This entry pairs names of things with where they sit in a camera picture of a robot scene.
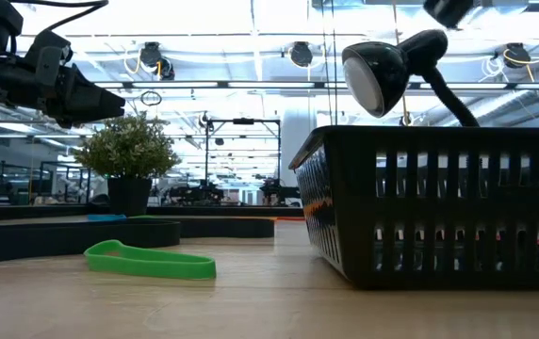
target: black plant pot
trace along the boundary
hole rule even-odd
[[[150,179],[108,179],[110,213],[128,217],[145,215],[152,185]]]

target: lamp arm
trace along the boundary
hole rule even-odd
[[[463,127],[479,127],[475,116],[468,107],[458,99],[458,97],[449,89],[441,73],[432,68],[422,74],[424,81],[431,84],[431,88],[437,95],[437,98],[445,105],[451,113],[458,119]]]

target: blue object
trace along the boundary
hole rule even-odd
[[[125,215],[88,215],[88,221],[116,221],[125,220]]]

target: potted plant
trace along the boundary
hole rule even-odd
[[[165,122],[146,120],[146,113],[105,121],[86,140],[75,159],[108,178],[113,214],[146,214],[152,178],[165,174],[180,160],[172,151],[173,140],[163,134]]]

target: desk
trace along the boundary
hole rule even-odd
[[[0,339],[539,338],[539,293],[357,291],[302,222],[171,250],[214,257],[218,278],[90,272],[80,255],[0,263]]]

